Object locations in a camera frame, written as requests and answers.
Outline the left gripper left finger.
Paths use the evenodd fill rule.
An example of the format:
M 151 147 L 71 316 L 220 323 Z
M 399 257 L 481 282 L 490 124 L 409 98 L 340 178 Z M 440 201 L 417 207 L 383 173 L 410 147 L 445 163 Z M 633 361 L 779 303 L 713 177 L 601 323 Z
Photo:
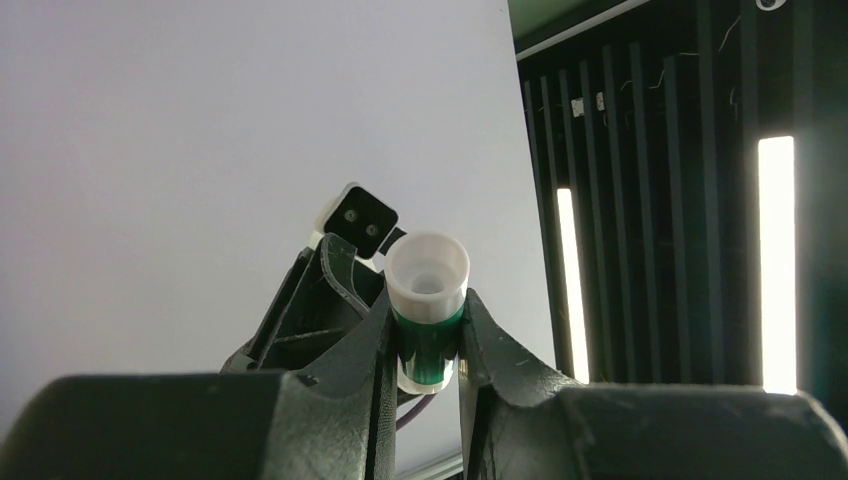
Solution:
M 296 371 L 69 376 L 27 404 L 5 479 L 389 479 L 396 374 L 386 294 Z

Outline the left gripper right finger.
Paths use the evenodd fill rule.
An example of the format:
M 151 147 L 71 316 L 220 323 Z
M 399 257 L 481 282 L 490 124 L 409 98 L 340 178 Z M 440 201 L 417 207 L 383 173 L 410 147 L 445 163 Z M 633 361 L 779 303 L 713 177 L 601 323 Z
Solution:
M 847 438 L 813 397 L 757 387 L 583 385 L 469 291 L 459 364 L 469 479 L 843 479 Z

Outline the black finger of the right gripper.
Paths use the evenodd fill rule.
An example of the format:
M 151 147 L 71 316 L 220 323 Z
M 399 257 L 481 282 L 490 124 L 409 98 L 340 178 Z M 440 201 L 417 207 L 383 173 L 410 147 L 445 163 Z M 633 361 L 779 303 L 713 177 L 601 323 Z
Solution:
M 221 372 L 306 367 L 367 316 L 382 289 L 382 276 L 357 259 L 353 244 L 323 236 L 300 252 L 256 333 Z

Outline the green white glue stick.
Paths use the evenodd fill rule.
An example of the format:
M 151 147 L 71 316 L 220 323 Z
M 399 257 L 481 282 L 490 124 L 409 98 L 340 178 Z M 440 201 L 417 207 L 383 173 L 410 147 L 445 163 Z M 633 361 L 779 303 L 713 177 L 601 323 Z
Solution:
M 443 233 L 409 233 L 389 248 L 384 274 L 404 392 L 432 395 L 450 383 L 470 266 L 465 247 Z

